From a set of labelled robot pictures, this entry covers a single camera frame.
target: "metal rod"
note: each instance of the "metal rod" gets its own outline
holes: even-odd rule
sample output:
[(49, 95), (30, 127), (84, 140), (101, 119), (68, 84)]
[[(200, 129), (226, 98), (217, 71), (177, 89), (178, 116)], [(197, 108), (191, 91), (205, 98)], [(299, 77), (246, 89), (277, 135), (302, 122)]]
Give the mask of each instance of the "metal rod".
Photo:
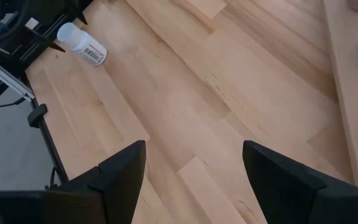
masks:
[(26, 100), (31, 101), (35, 98), (32, 91), (25, 86), (22, 82), (20, 82), (17, 78), (15, 78), (12, 74), (10, 74), (7, 70), (0, 66), (0, 81), (7, 84), (14, 91), (24, 97)]

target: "white pill bottle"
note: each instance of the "white pill bottle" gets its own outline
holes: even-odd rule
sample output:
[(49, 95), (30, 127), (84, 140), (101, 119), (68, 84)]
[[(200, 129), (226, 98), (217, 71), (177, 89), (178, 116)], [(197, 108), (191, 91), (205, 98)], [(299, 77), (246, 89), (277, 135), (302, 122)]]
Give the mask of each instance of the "white pill bottle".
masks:
[(107, 57), (106, 48), (72, 22), (61, 26), (57, 39), (94, 66), (102, 64)]

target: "barcode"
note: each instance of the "barcode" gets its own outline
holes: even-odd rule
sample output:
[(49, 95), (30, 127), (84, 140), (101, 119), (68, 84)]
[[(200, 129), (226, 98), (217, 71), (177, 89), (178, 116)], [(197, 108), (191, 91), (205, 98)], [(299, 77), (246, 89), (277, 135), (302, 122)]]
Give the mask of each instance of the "barcode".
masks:
[(97, 62), (99, 62), (99, 60), (100, 60), (100, 58), (101, 58), (96, 52), (93, 52), (93, 51), (90, 50), (89, 48), (86, 48), (86, 49), (85, 49), (85, 53), (86, 53), (89, 57), (91, 57), (93, 60), (95, 60), (95, 61), (97, 61)]

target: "black metal frame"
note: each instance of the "black metal frame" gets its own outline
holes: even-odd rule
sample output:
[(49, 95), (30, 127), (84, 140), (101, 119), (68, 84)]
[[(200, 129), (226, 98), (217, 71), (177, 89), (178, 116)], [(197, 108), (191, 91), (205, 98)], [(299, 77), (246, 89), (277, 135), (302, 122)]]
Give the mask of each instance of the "black metal frame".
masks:
[[(85, 10), (93, 0), (78, 0), (79, 3), (79, 9), (81, 11)], [(56, 34), (60, 26), (62, 26), (66, 22), (72, 22), (74, 21), (75, 17), (70, 16), (68, 14), (60, 14), (55, 22), (50, 26), (42, 26), (38, 25), (35, 27), (34, 31), (36, 31), (38, 34), (41, 34), (43, 38), (47, 40), (54, 41), (56, 39)], [(26, 69), (28, 68), (45, 50), (47, 49), (47, 46), (44, 44), (33, 44), (33, 45), (21, 45), (19, 46), (14, 53), (12, 54), (16, 58), (19, 58), (19, 60), (22, 62), (22, 66)], [(31, 87), (31, 84), (29, 83), (27, 77), (16, 77), (22, 80), (29, 88)], [(4, 93), (4, 91), (7, 89), (7, 85), (5, 85), (2, 81), (0, 81), (0, 96)], [(38, 107), (38, 102), (36, 99), (34, 99), (31, 103), (33, 108)], [(42, 133), (42, 136), (44, 138), (44, 141), (47, 145), (48, 151), (51, 155), (53, 164), (57, 170), (58, 177), (60, 179), (60, 182), (66, 183), (69, 181), (67, 173), (64, 169), (64, 166), (60, 160), (60, 157), (58, 155), (58, 152), (56, 150), (56, 147), (53, 143), (53, 139), (49, 133), (48, 127), (44, 121), (44, 119), (41, 120), (40, 124), (40, 130)]]

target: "wooden desk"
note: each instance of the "wooden desk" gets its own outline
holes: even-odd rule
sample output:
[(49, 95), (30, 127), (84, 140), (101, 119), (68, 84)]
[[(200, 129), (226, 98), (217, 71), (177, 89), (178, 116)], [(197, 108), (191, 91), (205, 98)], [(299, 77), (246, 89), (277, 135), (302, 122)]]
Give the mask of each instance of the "wooden desk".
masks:
[(147, 140), (134, 223), (265, 223), (245, 139), (352, 182), (320, 3), (95, 0), (103, 65), (47, 50), (27, 71), (69, 177)]
[(358, 12), (342, 0), (324, 0), (324, 5), (347, 145), (358, 185)]

